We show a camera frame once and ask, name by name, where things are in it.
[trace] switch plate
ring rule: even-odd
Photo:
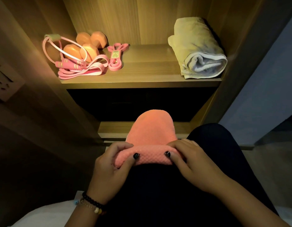
[[[24,84],[24,79],[0,56],[0,99],[6,102]]]

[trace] pink towel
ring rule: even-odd
[[[166,151],[179,152],[166,144],[177,140],[171,116],[163,110],[150,110],[141,114],[133,124],[126,142],[134,147],[120,151],[116,155],[114,165],[119,168],[123,162],[134,153],[140,157],[136,165],[146,163],[159,163],[172,165],[164,153]]]

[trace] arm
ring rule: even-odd
[[[188,139],[168,144],[179,150],[187,159],[167,152],[181,174],[201,190],[215,195],[245,227],[289,225],[269,210],[239,183],[225,175],[200,146]]]
[[[133,145],[127,142],[114,142],[102,156],[96,159],[93,176],[87,190],[89,197],[106,205],[119,192],[139,154],[135,153],[129,157],[120,169],[112,165],[113,158],[119,151],[131,147]],[[94,209],[83,205],[77,206],[65,227],[94,227],[98,217]]]

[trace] bracelet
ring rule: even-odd
[[[96,206],[94,206],[94,205],[86,204],[84,201],[85,201],[84,199],[81,199],[81,200],[78,202],[77,206],[82,206],[82,205],[84,205],[84,206],[86,206],[86,207],[88,207],[88,208],[94,209],[94,213],[95,213],[95,214],[98,214],[98,215],[104,215],[104,214],[106,214],[106,211],[103,211],[102,209],[100,209],[99,207],[96,207]]]
[[[102,209],[103,211],[106,210],[104,205],[102,205],[102,204],[96,202],[96,201],[93,200],[91,197],[89,197],[89,196],[86,194],[86,191],[84,191],[84,192],[82,193],[82,196],[83,196],[83,198],[84,198],[86,201],[88,201],[91,205],[94,205],[94,206],[96,206],[96,207]]]

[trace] towel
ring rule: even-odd
[[[174,140],[177,140],[177,137],[171,116],[163,110],[146,111],[137,118],[126,138],[126,142],[133,144],[134,147],[118,152],[114,165],[120,168],[134,153],[140,154],[136,165],[146,163],[172,165],[171,160],[164,155],[166,151],[182,157],[176,149],[166,145]]]
[[[227,65],[223,50],[200,17],[177,19],[174,35],[168,38],[168,43],[185,79],[216,77]]]

